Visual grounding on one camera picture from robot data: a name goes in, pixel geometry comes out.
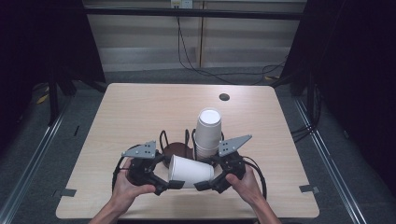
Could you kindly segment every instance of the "white wall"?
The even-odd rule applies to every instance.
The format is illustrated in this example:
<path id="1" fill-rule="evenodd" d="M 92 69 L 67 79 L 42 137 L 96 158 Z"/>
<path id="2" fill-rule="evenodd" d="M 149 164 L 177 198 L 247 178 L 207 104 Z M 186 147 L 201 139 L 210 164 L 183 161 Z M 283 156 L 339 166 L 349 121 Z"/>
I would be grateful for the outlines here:
<path id="1" fill-rule="evenodd" d="M 169 8 L 170 0 L 85 0 L 84 4 Z M 195 0 L 193 6 L 219 10 L 302 12 L 304 1 Z M 89 20 L 106 72 L 181 67 L 176 18 L 89 15 Z M 289 53 L 297 26 L 297 21 L 180 18 L 186 50 L 195 67 L 281 63 Z M 181 44 L 180 55 L 181 61 L 187 65 Z"/>

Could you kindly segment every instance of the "table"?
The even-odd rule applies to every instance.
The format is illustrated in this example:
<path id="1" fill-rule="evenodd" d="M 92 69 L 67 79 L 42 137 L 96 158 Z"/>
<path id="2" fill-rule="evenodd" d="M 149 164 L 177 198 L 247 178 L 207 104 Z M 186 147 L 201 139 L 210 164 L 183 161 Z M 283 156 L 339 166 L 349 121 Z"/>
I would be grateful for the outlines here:
<path id="1" fill-rule="evenodd" d="M 228 101 L 219 96 L 226 93 Z M 74 197 L 62 197 L 59 218 L 92 218 L 111 196 L 112 172 L 125 151 L 136 144 L 158 140 L 166 130 L 169 142 L 184 142 L 184 131 L 195 128 L 199 112 L 215 107 L 222 115 L 225 138 L 252 134 L 238 152 L 262 169 L 268 202 L 279 217 L 316 217 L 318 206 L 292 141 L 276 93 L 271 87 L 177 84 L 111 84 L 92 123 L 76 166 L 66 186 Z M 221 168 L 215 169 L 215 175 Z M 167 180 L 159 163 L 154 171 Z M 216 219 L 254 218 L 250 207 L 233 189 L 169 189 L 156 196 L 140 195 L 121 218 Z"/>

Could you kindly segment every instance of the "electrical outlet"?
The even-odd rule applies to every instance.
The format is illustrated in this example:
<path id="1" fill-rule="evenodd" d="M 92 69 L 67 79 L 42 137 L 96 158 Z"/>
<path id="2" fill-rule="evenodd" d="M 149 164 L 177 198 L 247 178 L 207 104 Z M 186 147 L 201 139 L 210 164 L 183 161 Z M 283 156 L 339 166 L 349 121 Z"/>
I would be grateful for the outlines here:
<path id="1" fill-rule="evenodd" d="M 192 0 L 181 0 L 182 8 L 192 8 Z"/>
<path id="2" fill-rule="evenodd" d="M 171 8 L 181 8 L 181 0 L 171 0 Z"/>

